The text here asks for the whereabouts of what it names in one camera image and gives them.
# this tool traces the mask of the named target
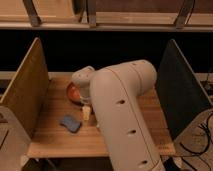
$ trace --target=cable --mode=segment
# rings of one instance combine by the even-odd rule
[[[194,166],[192,166],[187,160],[183,159],[183,162],[186,163],[189,167],[191,167],[194,171],[198,171]]]
[[[209,168],[210,171],[212,170],[211,167],[210,167],[210,165],[209,165],[202,157],[198,156],[198,158],[199,158],[203,163],[205,163],[205,164],[207,165],[207,167]]]
[[[192,166],[188,161],[186,161],[183,157],[198,157],[203,163],[205,163],[208,168],[210,169],[211,171],[211,167],[210,165],[202,158],[200,157],[202,154],[204,154],[206,151],[208,151],[209,147],[210,147],[210,144],[212,143],[213,144],[213,141],[212,141],[212,136],[211,136],[211,131],[210,131],[210,128],[209,128],[209,122],[210,122],[210,119],[211,117],[213,117],[213,112],[210,113],[210,115],[207,117],[206,119],[206,122],[205,123],[201,123],[198,128],[202,129],[206,136],[207,136],[207,144],[205,146],[205,148],[200,151],[200,152],[197,152],[197,151],[192,151],[190,150],[189,148],[185,147],[183,145],[183,143],[180,142],[180,146],[187,152],[189,152],[191,155],[182,155],[182,156],[174,156],[174,157],[181,157],[181,159],[188,165],[190,166],[193,170],[196,170],[194,166]]]
[[[202,155],[203,153],[205,153],[206,151],[208,151],[209,149],[209,146],[210,146],[210,142],[211,142],[211,136],[209,135],[209,130],[208,128],[206,128],[204,125],[200,125],[199,126],[200,129],[204,130],[205,133],[206,133],[206,136],[207,136],[207,144],[205,146],[205,148],[202,150],[202,151],[192,151],[190,150],[189,148],[187,148],[185,145],[183,145],[183,143],[180,142],[180,146],[187,152],[191,153],[191,154],[194,154],[194,155]]]
[[[188,17],[188,19],[187,19],[187,21],[186,21],[185,24],[188,24],[188,22],[189,22],[189,20],[190,20],[190,18],[191,18],[191,16],[192,16],[192,13],[194,12],[194,8],[195,8],[195,0],[193,1],[193,5],[192,5],[192,8],[191,8],[189,17]]]

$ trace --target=sponge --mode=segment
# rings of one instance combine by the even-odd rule
[[[79,128],[81,127],[81,122],[77,121],[71,115],[65,115],[61,119],[60,125],[65,126],[70,132],[76,133],[76,132],[78,132]]]

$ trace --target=black panel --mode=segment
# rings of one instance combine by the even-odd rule
[[[169,41],[157,79],[157,93],[173,139],[211,102],[174,40]]]

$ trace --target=dark side wall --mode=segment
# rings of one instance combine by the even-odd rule
[[[156,67],[169,39],[175,39],[195,72],[213,66],[213,33],[0,30],[0,70],[16,70],[40,37],[49,71],[74,71],[135,59]]]

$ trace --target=wooden panel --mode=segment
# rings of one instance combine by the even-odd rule
[[[29,136],[33,134],[48,84],[41,42],[36,38],[0,101],[14,113]]]
[[[0,124],[0,128],[3,129],[3,127],[9,132],[0,149],[0,170],[20,171],[20,158],[26,154],[27,146],[9,124]]]
[[[43,22],[77,22],[84,9],[84,1],[78,1],[81,2],[81,10],[79,10],[78,13],[74,12],[74,4],[72,3],[72,0],[33,0],[33,3]]]
[[[28,21],[22,0],[0,0],[0,21]]]
[[[84,0],[33,0],[43,22],[78,22]],[[22,0],[0,0],[0,21],[29,21]]]
[[[53,78],[41,111],[34,137],[28,150],[32,158],[97,157],[108,156],[103,137],[96,128],[92,115],[89,122],[82,121],[81,106],[68,101],[66,87],[70,77]],[[161,155],[174,154],[174,146],[167,130],[156,92],[151,90],[139,99],[142,113]],[[59,122],[70,114],[83,122],[77,134],[72,134]]]
[[[173,25],[178,13],[97,12],[99,24]],[[189,26],[213,25],[213,14],[192,14]]]

